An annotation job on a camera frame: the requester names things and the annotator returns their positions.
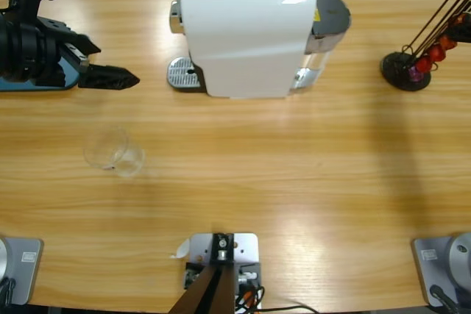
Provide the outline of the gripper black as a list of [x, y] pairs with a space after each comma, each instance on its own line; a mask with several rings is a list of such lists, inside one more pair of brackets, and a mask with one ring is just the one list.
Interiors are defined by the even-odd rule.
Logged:
[[126, 68], [90, 65], [102, 50], [67, 24], [37, 17], [32, 24], [1, 16], [2, 86], [75, 86], [124, 90], [140, 79]]

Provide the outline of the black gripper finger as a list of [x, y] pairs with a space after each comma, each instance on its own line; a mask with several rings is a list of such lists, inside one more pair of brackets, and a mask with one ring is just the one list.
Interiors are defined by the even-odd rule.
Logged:
[[463, 13], [456, 19], [455, 41], [470, 42], [470, 13]]

